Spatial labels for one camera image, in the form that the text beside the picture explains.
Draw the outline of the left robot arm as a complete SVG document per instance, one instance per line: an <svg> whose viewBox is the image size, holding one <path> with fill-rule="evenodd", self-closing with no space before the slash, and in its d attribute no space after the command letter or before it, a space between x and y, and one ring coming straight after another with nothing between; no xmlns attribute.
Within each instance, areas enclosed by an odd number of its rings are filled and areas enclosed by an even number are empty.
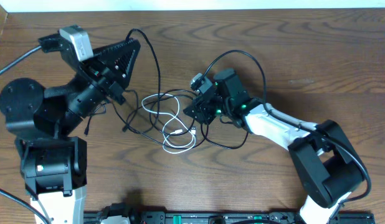
<svg viewBox="0 0 385 224"><path fill-rule="evenodd" d="M97 107L124 103L141 45L136 39L99 47L78 59L75 46L54 34L39 50L59 52L75 71L65 85L46 88L31 78L9 82L0 93L7 130L15 135L20 172L38 223L82 223L87 194L87 143L72 131Z"/></svg>

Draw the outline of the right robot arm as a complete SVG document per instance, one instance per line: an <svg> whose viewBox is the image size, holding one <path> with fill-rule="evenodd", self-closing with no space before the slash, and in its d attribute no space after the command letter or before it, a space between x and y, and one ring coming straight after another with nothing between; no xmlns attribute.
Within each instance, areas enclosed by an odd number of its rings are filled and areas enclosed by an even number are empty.
<svg viewBox="0 0 385 224"><path fill-rule="evenodd" d="M299 211L303 223L328 223L369 177L338 123L296 119L262 98L251 97L232 68L210 80L197 74L190 82L198 93L184 114L209 125L226 116L249 134L265 137L287 150L308 196Z"/></svg>

